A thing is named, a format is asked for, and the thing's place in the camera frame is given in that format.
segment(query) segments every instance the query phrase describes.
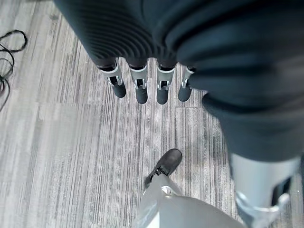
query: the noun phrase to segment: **black cable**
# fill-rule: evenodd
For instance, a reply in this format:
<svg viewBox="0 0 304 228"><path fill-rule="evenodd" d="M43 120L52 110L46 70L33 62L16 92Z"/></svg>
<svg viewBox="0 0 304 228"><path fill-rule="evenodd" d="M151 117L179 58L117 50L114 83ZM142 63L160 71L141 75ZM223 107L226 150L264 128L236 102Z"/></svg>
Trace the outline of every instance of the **black cable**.
<svg viewBox="0 0 304 228"><path fill-rule="evenodd" d="M25 35L25 33L23 31L20 31L20 30L13 30L13 31L6 33L4 36L0 37L0 41L13 34L21 34L24 38L24 42L23 42L21 48L19 48L19 49L8 49L0 43L0 47L2 48L2 49L0 49L0 52L8 53L11 58L11 61L9 61L6 58L0 58L0 61L6 61L10 65L10 68L7 72L5 72L3 75L0 73L0 97L2 97L5 94L6 88L8 90L7 96L4 99L4 103L0 106L0 112L2 111L6 102L8 101L9 95L10 95L10 84L9 84L8 78L13 74L14 66L15 66L15 58L12 53L16 53L16 52L20 52L20 51L24 50L26 45L28 44L27 36Z"/></svg>

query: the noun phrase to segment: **black fingertip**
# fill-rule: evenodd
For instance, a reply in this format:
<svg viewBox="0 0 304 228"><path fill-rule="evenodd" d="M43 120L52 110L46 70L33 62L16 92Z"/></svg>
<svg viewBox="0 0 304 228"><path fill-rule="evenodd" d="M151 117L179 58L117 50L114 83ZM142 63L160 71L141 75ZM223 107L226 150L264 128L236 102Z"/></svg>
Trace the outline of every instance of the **black fingertip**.
<svg viewBox="0 0 304 228"><path fill-rule="evenodd" d="M123 98L127 93L124 82L121 85L114 85L113 91L117 97Z"/></svg>
<svg viewBox="0 0 304 228"><path fill-rule="evenodd" d="M157 103L159 103L160 105L162 104L164 105L165 103L167 103L168 94L169 91L166 90L165 88L162 88L161 90L157 89L157 94L156 94Z"/></svg>
<svg viewBox="0 0 304 228"><path fill-rule="evenodd" d="M139 87L135 91L136 91L137 102L140 103L140 104L142 104L142 105L144 103L146 103L147 100L148 100L148 91L147 91L147 88L143 89L142 87Z"/></svg>
<svg viewBox="0 0 304 228"><path fill-rule="evenodd" d="M191 96L192 88L190 85L187 85L186 88L180 86L179 90L179 100L182 102L188 101Z"/></svg>
<svg viewBox="0 0 304 228"><path fill-rule="evenodd" d="M188 79L188 84L194 88L194 89L199 89L202 90L202 80L200 78L200 76L198 76L197 74L192 74L190 76L190 78Z"/></svg>

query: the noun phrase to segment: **wire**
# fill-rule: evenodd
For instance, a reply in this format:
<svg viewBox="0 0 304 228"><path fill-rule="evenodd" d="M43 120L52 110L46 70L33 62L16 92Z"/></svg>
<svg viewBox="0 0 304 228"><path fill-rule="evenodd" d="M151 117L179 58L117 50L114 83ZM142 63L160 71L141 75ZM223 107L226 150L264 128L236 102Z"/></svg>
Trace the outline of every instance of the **wire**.
<svg viewBox="0 0 304 228"><path fill-rule="evenodd" d="M7 72L5 72L3 75L0 73L0 97L5 95L6 89L8 91L7 95L4 99L4 103L0 106L0 112L2 111L3 107L7 103L8 99L9 99L9 96L10 96L10 83L8 81L8 78L13 74L13 71L14 71L15 58L13 56L13 53L20 52L20 51L24 50L25 47L28 44L27 36L25 35L25 33L23 31L20 31L20 30L12 30L12 31L6 33L4 36L0 37L0 41L3 40L6 37L9 37L9 36L13 35L13 34L21 34L24 38L24 42L23 42L21 48L19 48L19 49L9 49L9 48L3 46L0 43L0 47L2 48L2 49L0 49L0 52L8 53L10 55L10 58L11 58L11 61L9 61L6 58L0 58L0 61L6 61L6 62L9 63L9 70Z"/></svg>

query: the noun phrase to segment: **black sleeve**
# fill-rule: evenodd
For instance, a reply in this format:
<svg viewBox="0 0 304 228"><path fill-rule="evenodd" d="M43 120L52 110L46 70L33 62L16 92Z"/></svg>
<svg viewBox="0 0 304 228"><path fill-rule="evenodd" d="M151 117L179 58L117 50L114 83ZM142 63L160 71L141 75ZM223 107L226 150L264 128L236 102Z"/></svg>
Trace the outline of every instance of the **black sleeve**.
<svg viewBox="0 0 304 228"><path fill-rule="evenodd" d="M153 38L196 67L189 83L208 91L203 104L230 152L259 161L303 153L304 1L178 1L157 18L155 1L144 2Z"/></svg>
<svg viewBox="0 0 304 228"><path fill-rule="evenodd" d="M230 152L282 161L304 149L303 0L55 0L89 56L174 59Z"/></svg>

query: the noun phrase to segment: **floor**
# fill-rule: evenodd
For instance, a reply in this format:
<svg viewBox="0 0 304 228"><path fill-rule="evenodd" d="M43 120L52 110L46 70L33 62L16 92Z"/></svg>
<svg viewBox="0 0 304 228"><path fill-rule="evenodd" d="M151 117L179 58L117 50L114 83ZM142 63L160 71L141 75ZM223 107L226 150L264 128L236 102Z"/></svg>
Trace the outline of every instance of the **floor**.
<svg viewBox="0 0 304 228"><path fill-rule="evenodd" d="M145 175L174 147L184 155L172 175L182 192L238 218L217 120L202 109L202 92L177 99L181 66L161 106L151 59L140 105L125 60L127 95L118 99L52 2L2 0L0 25L0 34L21 29L29 38L0 113L1 228L129 228ZM274 228L304 227L302 190L299 171Z"/></svg>

